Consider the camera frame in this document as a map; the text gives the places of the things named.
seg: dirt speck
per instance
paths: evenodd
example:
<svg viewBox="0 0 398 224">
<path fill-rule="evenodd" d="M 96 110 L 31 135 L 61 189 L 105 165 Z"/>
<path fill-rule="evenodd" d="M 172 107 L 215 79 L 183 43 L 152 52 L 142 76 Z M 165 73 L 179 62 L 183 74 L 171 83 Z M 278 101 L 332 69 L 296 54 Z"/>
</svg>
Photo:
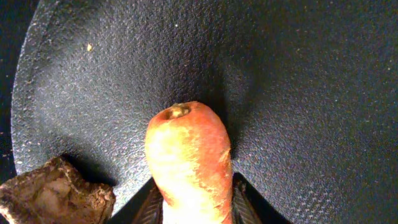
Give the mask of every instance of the dirt speck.
<svg viewBox="0 0 398 224">
<path fill-rule="evenodd" d="M 87 51 L 91 52 L 93 50 L 93 46 L 91 44 L 87 44 Z"/>
</svg>

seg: orange carrot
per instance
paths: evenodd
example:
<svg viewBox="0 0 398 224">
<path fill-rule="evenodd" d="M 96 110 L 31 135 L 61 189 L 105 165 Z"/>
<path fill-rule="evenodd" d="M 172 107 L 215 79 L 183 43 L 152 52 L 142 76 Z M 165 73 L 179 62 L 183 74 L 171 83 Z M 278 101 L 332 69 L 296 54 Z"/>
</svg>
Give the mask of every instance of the orange carrot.
<svg viewBox="0 0 398 224">
<path fill-rule="evenodd" d="M 145 149 L 179 223 L 232 223 L 231 146 L 208 106 L 193 101 L 161 111 L 149 122 Z"/>
</svg>

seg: dirty root vegetable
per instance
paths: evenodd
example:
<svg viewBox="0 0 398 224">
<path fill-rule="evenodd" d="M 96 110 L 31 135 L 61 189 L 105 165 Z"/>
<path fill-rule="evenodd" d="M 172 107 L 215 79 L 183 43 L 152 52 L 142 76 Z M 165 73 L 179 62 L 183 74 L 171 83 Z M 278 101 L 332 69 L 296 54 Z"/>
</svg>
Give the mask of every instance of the dirty root vegetable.
<svg viewBox="0 0 398 224">
<path fill-rule="evenodd" d="M 196 101 L 154 116 L 146 158 L 175 221 L 232 223 L 230 143 L 219 117 Z"/>
</svg>

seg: dark background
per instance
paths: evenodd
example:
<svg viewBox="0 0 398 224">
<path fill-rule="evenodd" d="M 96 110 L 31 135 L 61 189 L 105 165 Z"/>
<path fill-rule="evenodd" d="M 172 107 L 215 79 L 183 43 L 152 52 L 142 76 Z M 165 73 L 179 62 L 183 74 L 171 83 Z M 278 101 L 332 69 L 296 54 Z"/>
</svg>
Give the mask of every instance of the dark background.
<svg viewBox="0 0 398 224">
<path fill-rule="evenodd" d="M 39 0 L 0 1 L 0 184 L 16 175 L 11 144 L 11 96 L 25 33 Z M 7 223 L 0 216 L 0 223 Z"/>
</svg>

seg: black rubber surface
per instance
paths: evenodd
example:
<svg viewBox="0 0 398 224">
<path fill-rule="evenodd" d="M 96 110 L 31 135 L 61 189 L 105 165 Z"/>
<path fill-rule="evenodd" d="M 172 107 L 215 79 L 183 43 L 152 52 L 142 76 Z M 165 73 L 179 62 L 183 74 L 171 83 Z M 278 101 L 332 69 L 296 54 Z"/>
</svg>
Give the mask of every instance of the black rubber surface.
<svg viewBox="0 0 398 224">
<path fill-rule="evenodd" d="M 398 220 L 395 1 L 42 1 L 14 86 L 18 173 L 66 154 L 146 183 L 147 122 L 211 106 L 234 169 L 294 223 Z M 87 51 L 90 44 L 93 48 Z"/>
</svg>

